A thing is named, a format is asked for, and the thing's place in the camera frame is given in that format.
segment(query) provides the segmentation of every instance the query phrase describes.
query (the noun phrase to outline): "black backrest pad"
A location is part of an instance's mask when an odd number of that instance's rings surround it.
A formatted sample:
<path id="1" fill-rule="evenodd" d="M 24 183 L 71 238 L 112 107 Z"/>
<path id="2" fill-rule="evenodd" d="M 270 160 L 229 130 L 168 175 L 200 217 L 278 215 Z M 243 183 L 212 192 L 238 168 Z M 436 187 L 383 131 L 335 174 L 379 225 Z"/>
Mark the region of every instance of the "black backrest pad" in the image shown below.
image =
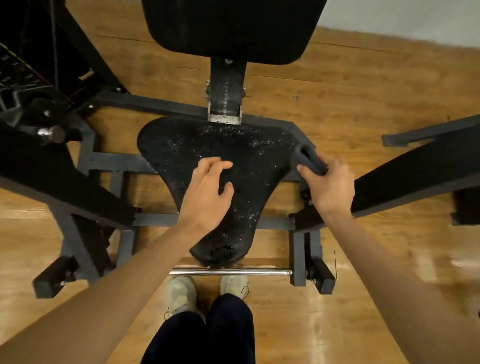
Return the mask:
<path id="1" fill-rule="evenodd" d="M 232 206 L 218 228 L 191 254 L 205 267 L 231 267 L 250 249 L 264 206 L 290 171 L 297 139 L 271 126 L 228 125 L 166 117 L 148 123 L 138 149 L 167 184 L 177 208 L 201 158 L 222 157 L 233 168 L 220 176 L 220 192 L 231 181 Z"/>
<path id="2" fill-rule="evenodd" d="M 288 64 L 303 54 L 326 0 L 142 0 L 163 48 L 205 57 Z"/>

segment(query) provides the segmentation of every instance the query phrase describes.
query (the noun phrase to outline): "wooden floor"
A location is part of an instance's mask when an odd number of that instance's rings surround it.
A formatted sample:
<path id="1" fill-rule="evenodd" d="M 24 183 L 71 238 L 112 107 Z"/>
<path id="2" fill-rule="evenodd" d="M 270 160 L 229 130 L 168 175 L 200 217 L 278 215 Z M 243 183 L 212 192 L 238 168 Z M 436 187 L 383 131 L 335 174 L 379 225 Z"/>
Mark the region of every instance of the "wooden floor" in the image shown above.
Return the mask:
<path id="1" fill-rule="evenodd" d="M 209 60 L 158 46 L 148 33 L 140 2 L 67 4 L 132 93 L 205 106 Z M 480 113 L 479 65 L 480 52 L 475 50 L 319 28 L 299 61 L 248 65 L 243 111 L 296 123 L 319 150 L 344 155 L 359 177 L 406 151 L 384 148 L 382 134 Z M 155 117 L 104 109 L 90 122 L 105 137 L 104 151 L 138 153 L 137 134 Z M 77 151 L 72 145 L 72 152 Z M 293 184 L 281 184 L 264 215 L 286 216 L 298 210 L 296 196 Z M 131 177 L 129 197 L 146 212 L 176 211 L 156 176 Z M 451 226 L 453 209 L 451 196 L 442 195 L 359 221 L 422 280 L 436 286 L 452 309 L 476 315 L 480 228 Z M 140 245 L 163 231 L 143 228 Z M 71 283 L 54 300 L 34 298 L 31 280 L 56 259 L 61 241 L 44 204 L 0 191 L 0 236 L 4 342 L 86 284 Z M 322 231 L 322 238 L 325 260 L 338 279 L 333 296 L 320 296 L 311 284 L 294 288 L 287 278 L 251 278 L 246 302 L 255 320 L 258 363 L 405 363 L 342 250 L 328 230 Z M 245 263 L 287 266 L 287 234 L 258 231 Z M 217 295 L 218 278 L 196 283 L 202 302 Z M 109 363 L 139 363 L 166 310 L 162 285 Z"/>

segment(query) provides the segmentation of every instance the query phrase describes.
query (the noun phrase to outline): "sneaker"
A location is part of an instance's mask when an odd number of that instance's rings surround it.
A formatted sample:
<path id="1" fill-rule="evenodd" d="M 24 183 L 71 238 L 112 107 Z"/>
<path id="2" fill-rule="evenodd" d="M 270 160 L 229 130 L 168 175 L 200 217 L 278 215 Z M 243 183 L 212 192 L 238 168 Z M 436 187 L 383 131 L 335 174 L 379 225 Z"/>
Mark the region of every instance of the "sneaker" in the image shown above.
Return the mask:
<path id="1" fill-rule="evenodd" d="M 198 312 L 197 291 L 189 277 L 174 277 L 168 283 L 168 312 Z"/>
<path id="2" fill-rule="evenodd" d="M 247 276 L 223 276 L 220 281 L 220 294 L 230 293 L 244 300 L 248 294 Z"/>

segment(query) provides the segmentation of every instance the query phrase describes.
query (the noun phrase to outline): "chrome bar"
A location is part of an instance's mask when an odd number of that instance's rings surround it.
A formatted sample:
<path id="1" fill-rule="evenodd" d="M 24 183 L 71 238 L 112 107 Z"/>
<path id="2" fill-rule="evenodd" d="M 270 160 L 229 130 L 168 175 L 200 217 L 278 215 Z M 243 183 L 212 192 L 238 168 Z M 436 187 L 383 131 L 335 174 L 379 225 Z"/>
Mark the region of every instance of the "chrome bar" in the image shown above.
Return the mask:
<path id="1" fill-rule="evenodd" d="M 173 268 L 171 276 L 291 276 L 291 269 L 245 268 L 245 269 L 207 269 Z"/>

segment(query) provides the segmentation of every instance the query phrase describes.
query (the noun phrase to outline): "white wall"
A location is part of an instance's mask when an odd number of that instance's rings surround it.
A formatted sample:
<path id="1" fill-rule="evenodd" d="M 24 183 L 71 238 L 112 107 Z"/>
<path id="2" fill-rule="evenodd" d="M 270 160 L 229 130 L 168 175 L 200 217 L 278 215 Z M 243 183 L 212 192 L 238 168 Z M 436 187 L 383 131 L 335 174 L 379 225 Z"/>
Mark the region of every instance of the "white wall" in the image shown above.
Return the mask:
<path id="1" fill-rule="evenodd" d="M 328 0 L 318 25 L 480 48 L 480 0 Z"/>

